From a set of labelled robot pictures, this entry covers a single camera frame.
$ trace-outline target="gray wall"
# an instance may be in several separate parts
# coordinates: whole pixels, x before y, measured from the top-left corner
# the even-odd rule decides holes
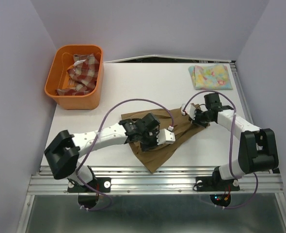
[[[0,0],[0,233],[16,232],[54,104],[44,85],[55,47],[29,0]]]
[[[275,131],[286,195],[286,1],[270,0],[237,66],[254,122]]]
[[[268,0],[31,0],[55,46],[106,61],[147,54],[236,60]]]

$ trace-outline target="colorful patterned towel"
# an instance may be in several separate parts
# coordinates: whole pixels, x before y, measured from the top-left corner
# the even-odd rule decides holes
[[[232,90],[227,67],[214,65],[209,67],[191,66],[188,68],[195,89]]]
[[[82,96],[87,95],[95,89],[98,78],[99,61],[93,54],[73,55],[74,65],[67,70],[71,78],[70,87],[58,89],[60,96]]]

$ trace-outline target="red and white checkered cloth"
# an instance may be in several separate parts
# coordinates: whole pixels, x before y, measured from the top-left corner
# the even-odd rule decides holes
[[[95,89],[98,78],[99,61],[93,54],[73,56],[74,66],[67,70],[71,86],[66,89],[58,89],[57,93],[60,96],[83,96],[87,95]]]

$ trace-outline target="white table surface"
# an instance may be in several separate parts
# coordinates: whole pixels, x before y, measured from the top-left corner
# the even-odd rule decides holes
[[[199,90],[195,90],[188,67],[194,63],[106,63],[101,101],[94,110],[64,110],[57,105],[47,145],[58,132],[84,133],[97,130],[103,116],[115,104],[131,99],[144,98],[161,103],[168,109],[179,108]],[[230,98],[237,108],[237,113],[244,116],[242,104],[230,65],[225,64],[233,90],[221,91]],[[223,105],[229,103],[223,98]],[[204,103],[204,94],[193,100]],[[159,108],[148,102],[136,101],[125,103],[116,108],[108,117],[104,127],[118,122],[121,114]],[[222,126],[212,123],[210,127],[193,136],[182,144],[164,166],[220,166],[228,163],[230,132]],[[233,158],[238,156],[239,142],[234,138]],[[129,145],[116,145],[93,151],[87,159],[90,166],[142,166],[134,156]],[[45,156],[42,166],[48,166]]]

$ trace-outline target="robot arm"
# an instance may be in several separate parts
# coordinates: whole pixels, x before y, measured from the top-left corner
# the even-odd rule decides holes
[[[121,120],[98,134],[92,151],[129,142],[140,142],[143,151],[164,143],[174,143],[174,133],[167,129],[160,130],[159,125],[159,120],[152,113],[136,121]],[[67,130],[58,133],[45,149],[45,156],[56,180],[68,178],[83,185],[75,170],[80,165],[78,159],[88,153],[96,134],[97,131],[70,134]],[[92,170],[87,166],[81,167],[79,176],[86,183],[94,179]]]
[[[191,104],[183,111],[182,106],[182,114],[187,114],[192,124],[206,127],[209,122],[216,122],[231,131],[233,109],[230,106],[222,106],[217,93],[205,95],[205,105],[206,111],[196,109]],[[223,190],[224,186],[228,186],[236,177],[278,167],[275,136],[271,129],[261,129],[236,115],[234,136],[240,140],[238,158],[231,164],[234,176],[230,173],[229,164],[216,167],[212,177],[204,179],[206,182],[197,188],[198,191],[206,191],[204,186]]]

